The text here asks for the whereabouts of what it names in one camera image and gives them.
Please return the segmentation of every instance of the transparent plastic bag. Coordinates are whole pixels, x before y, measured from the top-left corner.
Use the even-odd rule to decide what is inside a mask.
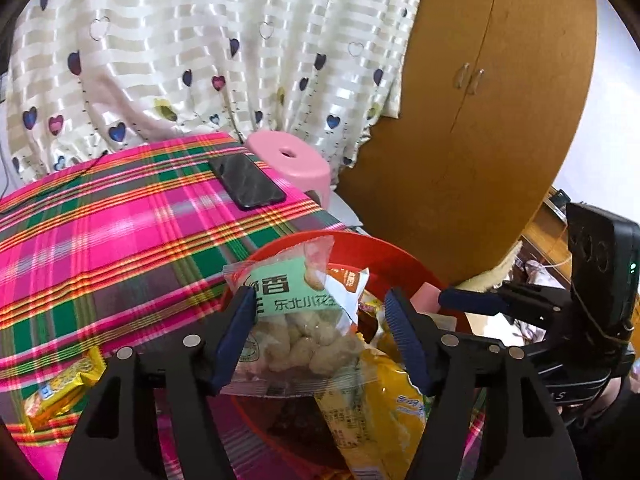
[[[334,238],[308,240],[260,262],[223,267],[233,292],[256,290],[257,320],[224,393],[311,396],[328,378],[360,378],[363,341],[354,320],[324,288]]]

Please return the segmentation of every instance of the silver handle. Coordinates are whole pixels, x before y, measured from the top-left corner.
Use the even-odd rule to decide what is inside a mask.
[[[476,93],[478,93],[478,85],[482,79],[482,74],[484,74],[484,68],[477,70],[476,73],[471,76],[471,82],[466,89],[466,93],[469,95],[476,95]]]
[[[456,78],[453,81],[453,88],[462,88],[462,83],[465,81],[466,73],[468,72],[469,67],[469,63],[465,63],[460,67],[460,69],[456,73]]]

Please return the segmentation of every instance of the plaid tablecloth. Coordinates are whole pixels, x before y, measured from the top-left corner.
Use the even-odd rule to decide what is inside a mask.
[[[240,211],[207,159],[245,151],[226,134],[169,140],[60,171],[0,203],[0,416],[46,480],[57,475],[83,403],[31,434],[22,402],[39,383],[90,346],[160,348],[219,309],[224,264],[293,232],[344,228],[261,162],[287,201]],[[326,476],[271,449],[232,397],[211,405],[240,477]],[[470,452],[481,426],[476,413]],[[167,471],[179,478],[170,441]]]

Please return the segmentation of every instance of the silver screw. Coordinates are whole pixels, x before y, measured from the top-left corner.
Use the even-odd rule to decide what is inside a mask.
[[[120,350],[116,352],[116,357],[121,361],[129,359],[133,355],[133,348],[130,346],[123,346]]]
[[[460,342],[459,339],[453,334],[445,334],[444,336],[442,336],[440,341],[442,341],[442,344],[444,346],[458,346],[458,343]]]
[[[522,351],[522,348],[518,346],[512,346],[509,348],[509,355],[514,359],[524,359],[524,352]]]
[[[191,334],[182,340],[182,344],[187,346],[188,348],[193,348],[194,346],[198,346],[200,344],[200,341],[202,341],[202,339],[199,335]]]

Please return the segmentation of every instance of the pink heart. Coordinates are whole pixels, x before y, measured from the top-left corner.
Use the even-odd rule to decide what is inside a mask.
[[[223,75],[215,75],[211,78],[211,83],[213,88],[220,92],[225,87],[226,80]]]
[[[65,118],[62,115],[58,117],[50,117],[49,118],[49,131],[53,135],[57,135],[62,130],[62,126],[65,124]]]

